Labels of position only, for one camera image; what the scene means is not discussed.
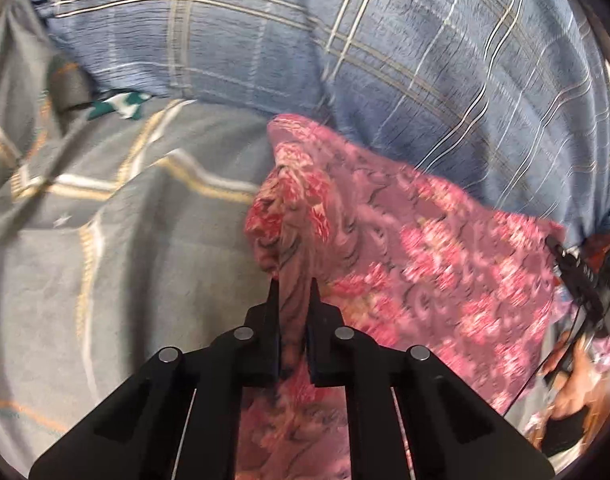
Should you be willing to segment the pink floral garment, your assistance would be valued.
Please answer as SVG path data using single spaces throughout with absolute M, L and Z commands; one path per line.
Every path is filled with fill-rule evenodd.
M 243 410 L 237 477 L 345 479 L 344 396 L 303 360 L 309 291 L 383 346 L 422 344 L 498 412 L 540 360 L 555 304 L 549 219 L 484 207 L 458 185 L 348 142 L 299 115 L 269 123 L 275 166 L 247 213 L 279 283 L 288 376 Z

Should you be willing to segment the grey plaid bed sheet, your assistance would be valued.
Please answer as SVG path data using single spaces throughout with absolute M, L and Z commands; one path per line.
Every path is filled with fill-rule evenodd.
M 100 94 L 31 0 L 0 0 L 0 455 L 15 474 L 156 350 L 243 320 L 265 276 L 243 233 L 267 120 Z

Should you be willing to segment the blue plaid pillow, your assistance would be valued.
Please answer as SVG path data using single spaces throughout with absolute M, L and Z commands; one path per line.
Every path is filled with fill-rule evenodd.
M 610 80 L 580 0 L 33 0 L 104 88 L 297 113 L 554 220 L 610 230 Z

